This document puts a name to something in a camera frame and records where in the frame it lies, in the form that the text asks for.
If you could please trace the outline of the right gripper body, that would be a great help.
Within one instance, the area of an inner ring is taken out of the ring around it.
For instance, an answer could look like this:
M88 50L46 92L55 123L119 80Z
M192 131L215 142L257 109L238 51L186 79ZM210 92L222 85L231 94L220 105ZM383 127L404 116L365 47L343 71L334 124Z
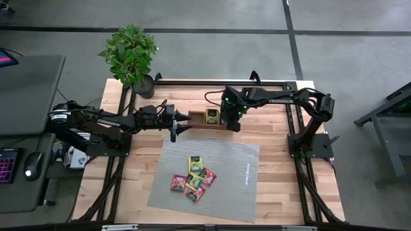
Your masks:
M240 102L239 97L235 94L224 92L220 105L220 121L227 124L230 117L239 119L245 111L245 105Z

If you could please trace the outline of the red strawberry tea sachet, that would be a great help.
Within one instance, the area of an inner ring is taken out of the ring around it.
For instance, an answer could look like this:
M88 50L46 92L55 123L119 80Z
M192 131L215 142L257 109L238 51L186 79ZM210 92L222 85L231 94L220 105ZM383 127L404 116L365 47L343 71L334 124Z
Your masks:
M198 203L201 197L205 194L206 189L203 187L199 187L197 190L188 189L186 192L186 196L194 203Z
M217 178L217 175L206 167L201 170L199 176L203 179L202 183L207 187L210 187Z
M186 187L186 176L182 175L173 175L170 191L183 193Z

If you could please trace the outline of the backlit black keyboard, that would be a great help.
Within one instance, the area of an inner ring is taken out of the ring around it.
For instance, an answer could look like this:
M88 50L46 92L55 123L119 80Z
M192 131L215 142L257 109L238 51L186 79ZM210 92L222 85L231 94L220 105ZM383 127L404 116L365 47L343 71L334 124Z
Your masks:
M23 148L0 149L0 184L13 183L23 152Z

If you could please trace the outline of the black plant pot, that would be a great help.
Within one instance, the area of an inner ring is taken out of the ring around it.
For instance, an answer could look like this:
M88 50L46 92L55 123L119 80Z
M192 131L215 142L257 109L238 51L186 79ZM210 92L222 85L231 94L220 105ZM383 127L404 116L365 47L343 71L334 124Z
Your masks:
M150 99L153 97L155 92L154 87L154 79L148 74L145 74L141 80L137 80L132 84L134 92L144 99Z

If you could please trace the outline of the wooden three-compartment tray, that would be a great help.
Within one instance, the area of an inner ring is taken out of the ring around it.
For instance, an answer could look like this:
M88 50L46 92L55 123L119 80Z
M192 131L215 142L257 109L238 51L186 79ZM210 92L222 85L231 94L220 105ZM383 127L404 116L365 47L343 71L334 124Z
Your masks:
M205 111L189 111L189 116L191 120L188 121L188 124L193 128L198 129L208 129L208 130L226 130L227 126L225 124L206 124L205 123Z

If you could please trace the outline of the lemon lime tea sachet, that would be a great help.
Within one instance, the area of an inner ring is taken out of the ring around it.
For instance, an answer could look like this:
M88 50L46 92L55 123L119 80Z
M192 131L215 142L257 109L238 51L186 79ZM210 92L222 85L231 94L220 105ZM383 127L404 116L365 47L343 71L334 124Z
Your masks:
M216 109L207 109L205 111L206 124L220 124L220 113Z
M201 186L202 182L203 182L203 178L193 174L193 173L189 173L186 179L186 187L189 187L190 189L194 190L194 191L198 191L199 187Z
M203 158L201 156L188 157L188 171L190 173L198 174L203 169Z

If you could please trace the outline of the grey woven placemat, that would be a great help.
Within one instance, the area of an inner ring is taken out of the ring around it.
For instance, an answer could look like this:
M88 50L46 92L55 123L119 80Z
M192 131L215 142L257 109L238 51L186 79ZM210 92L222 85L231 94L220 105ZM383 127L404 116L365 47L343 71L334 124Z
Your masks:
M256 216L256 194L260 147L255 144L212 139L165 141L148 198L148 206L204 216L252 223ZM188 158L200 156L216 175L205 193L171 190L174 175L188 175Z

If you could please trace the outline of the black aluminium table frame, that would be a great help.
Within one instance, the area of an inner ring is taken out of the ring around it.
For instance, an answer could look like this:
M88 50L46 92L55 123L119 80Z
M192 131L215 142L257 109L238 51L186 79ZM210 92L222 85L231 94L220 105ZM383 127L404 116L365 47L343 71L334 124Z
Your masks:
M225 85L234 87L267 87L270 90L281 89L281 83L290 83L302 89L315 88L313 81L308 80L263 80L261 85L254 80L183 80L160 79L155 87L152 99L142 99L136 96L136 105L161 103L165 98L175 104L184 114L188 110L200 111L201 107L216 108L203 102L204 94L208 91L222 90ZM122 86L112 78L106 82L101 108L114 111L118 108ZM295 131L299 123L308 122L306 112L297 112L293 106L287 109L284 105L267 106L252 109L241 120L241 131L238 133L221 130L190 129L180 134L194 135L200 132L200 138L221 139L246 144L260 145L259 170L256 195L255 223L235 221L212 216L189 214L176 210L149 207L148 199L151 192L155 170L157 170L165 131L148 130L132 138L131 153L125 158L123 175L119 183L118 200L114 200L115 213L109 217L112 208L114 189L109 192L102 208L97 211L92 220L114 218L116 223L160 223L160 224L206 224L206 225L301 225L301 197L297 183L294 159L288 152L287 134L288 115L292 117ZM106 171L112 175L119 159L96 157L85 167L74 208L73 219L80 218L95 202L105 180ZM340 220L345 221L344 211L340 200L336 176L331 165L322 159L311 161L312 173L318 194L330 211Z

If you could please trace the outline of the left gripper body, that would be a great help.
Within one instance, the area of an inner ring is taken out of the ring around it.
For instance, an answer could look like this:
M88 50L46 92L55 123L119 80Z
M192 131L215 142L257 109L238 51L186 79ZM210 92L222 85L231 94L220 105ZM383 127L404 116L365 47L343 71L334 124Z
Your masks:
M160 124L173 124L175 120L175 105L165 104L160 106L161 110L157 116L157 120Z

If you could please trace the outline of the dark metal cart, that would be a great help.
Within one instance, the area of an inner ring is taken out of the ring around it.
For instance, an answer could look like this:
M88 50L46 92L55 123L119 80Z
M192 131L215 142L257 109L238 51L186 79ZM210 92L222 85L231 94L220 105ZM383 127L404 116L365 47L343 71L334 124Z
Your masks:
M355 120L354 124L362 127L368 122L373 124L395 173L378 180L375 185L411 184L411 173L403 164L405 158L411 161L411 81L389 94L384 104Z

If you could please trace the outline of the white box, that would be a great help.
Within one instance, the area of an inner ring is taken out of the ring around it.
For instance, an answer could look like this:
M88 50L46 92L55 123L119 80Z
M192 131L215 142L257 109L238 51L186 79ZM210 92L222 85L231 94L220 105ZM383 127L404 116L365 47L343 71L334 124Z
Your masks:
M74 148L69 148L69 157L70 157L70 168L71 169L83 169L86 163L89 161L89 156L84 152Z

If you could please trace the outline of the grey desk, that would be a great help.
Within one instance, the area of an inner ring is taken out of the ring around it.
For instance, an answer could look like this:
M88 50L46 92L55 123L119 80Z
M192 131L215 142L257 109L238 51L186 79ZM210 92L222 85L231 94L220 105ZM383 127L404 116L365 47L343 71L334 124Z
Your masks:
M0 149L23 148L12 184L0 184L0 214L33 212L41 206L56 136L45 132L66 58L62 55L22 56L0 68ZM24 161L43 153L35 181L24 178Z

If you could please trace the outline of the silver frame bracket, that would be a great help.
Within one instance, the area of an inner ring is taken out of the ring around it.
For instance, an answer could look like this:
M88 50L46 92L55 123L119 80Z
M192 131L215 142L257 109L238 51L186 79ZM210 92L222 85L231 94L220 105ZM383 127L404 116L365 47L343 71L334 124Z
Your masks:
M103 225L101 231L135 231L138 230L138 224L116 224Z
M281 231L318 231L318 229L310 226L287 225L282 226Z

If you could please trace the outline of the black computer mouse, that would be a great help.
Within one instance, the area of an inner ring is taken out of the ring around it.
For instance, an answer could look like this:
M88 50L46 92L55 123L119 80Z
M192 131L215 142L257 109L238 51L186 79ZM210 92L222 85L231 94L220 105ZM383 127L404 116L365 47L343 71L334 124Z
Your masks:
M32 152L26 157L23 167L25 180L32 182L40 177L42 171L42 158L43 153L39 151Z

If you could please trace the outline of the dark tablet screen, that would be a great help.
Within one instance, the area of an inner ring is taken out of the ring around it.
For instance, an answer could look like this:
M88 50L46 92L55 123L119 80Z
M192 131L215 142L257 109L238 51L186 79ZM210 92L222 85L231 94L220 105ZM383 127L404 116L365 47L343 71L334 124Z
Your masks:
M3 48L0 48L0 68L17 65L19 61Z

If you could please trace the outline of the green leafy plant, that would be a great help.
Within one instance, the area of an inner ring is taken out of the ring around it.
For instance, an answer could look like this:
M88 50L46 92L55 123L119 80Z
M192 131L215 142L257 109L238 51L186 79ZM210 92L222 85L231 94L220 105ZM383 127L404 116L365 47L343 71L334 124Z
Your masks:
M113 77L125 86L143 82L151 71L151 62L158 47L155 37L134 24L119 28L106 40L98 55L110 65Z

